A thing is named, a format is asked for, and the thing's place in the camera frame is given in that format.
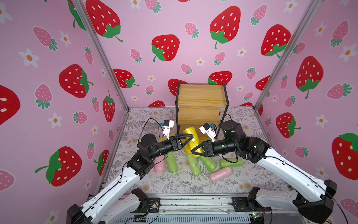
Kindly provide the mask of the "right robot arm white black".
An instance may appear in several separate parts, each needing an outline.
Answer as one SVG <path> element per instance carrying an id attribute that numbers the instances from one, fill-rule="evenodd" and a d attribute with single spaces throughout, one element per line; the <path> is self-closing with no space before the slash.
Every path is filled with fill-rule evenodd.
<path id="1" fill-rule="evenodd" d="M 212 157 L 234 152 L 236 156 L 259 165 L 276 174 L 293 190 L 267 191 L 253 188 L 247 198 L 234 198 L 233 206 L 249 211 L 268 210 L 271 207 L 299 212 L 304 218 L 324 224 L 333 212 L 333 197 L 337 184 L 323 181 L 289 162 L 265 141 L 248 137 L 241 124 L 224 122 L 223 140 L 208 140 L 192 149 L 194 155 Z"/>

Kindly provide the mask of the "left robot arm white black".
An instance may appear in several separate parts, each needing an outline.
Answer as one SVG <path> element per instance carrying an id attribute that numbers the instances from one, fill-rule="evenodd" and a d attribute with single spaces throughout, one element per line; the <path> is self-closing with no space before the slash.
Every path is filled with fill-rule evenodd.
<path id="1" fill-rule="evenodd" d="M 144 135 L 137 144 L 138 151 L 124 165 L 121 174 L 83 205 L 72 205 L 67 211 L 66 222 L 113 224 L 121 217 L 145 206 L 148 197 L 140 189 L 134 190 L 125 199 L 121 197 L 152 170 L 155 158 L 183 149 L 192 139 L 191 134 L 177 134 L 157 142 L 154 134 Z"/>

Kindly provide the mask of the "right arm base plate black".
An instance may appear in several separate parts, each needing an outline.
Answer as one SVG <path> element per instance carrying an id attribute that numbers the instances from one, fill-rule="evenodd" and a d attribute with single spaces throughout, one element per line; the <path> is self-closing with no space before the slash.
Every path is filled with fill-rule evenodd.
<path id="1" fill-rule="evenodd" d="M 272 211 L 271 207 L 262 207 L 256 200 L 246 197 L 233 197 L 231 205 L 235 212 L 265 212 Z"/>

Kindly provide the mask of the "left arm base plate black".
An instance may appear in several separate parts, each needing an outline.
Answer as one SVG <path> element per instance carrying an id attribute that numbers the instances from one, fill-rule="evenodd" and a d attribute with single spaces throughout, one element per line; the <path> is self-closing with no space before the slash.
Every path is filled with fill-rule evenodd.
<path id="1" fill-rule="evenodd" d="M 160 208 L 160 198 L 150 197 L 140 202 L 138 208 L 133 213 L 157 212 Z"/>

